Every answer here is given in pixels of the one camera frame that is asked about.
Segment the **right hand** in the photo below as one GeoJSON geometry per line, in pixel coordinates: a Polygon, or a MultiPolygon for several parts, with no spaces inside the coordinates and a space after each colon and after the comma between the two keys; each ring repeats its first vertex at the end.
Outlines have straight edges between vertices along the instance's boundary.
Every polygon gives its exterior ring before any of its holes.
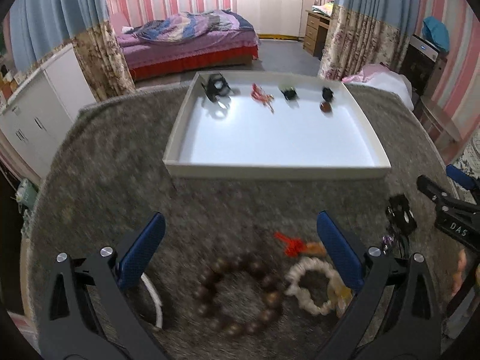
{"type": "Polygon", "coordinates": [[[452,276],[452,292],[455,296],[465,282],[467,275],[474,269],[475,285],[479,287],[479,263],[474,262],[473,254],[466,248],[461,249],[458,254],[456,272],[452,276]]]}

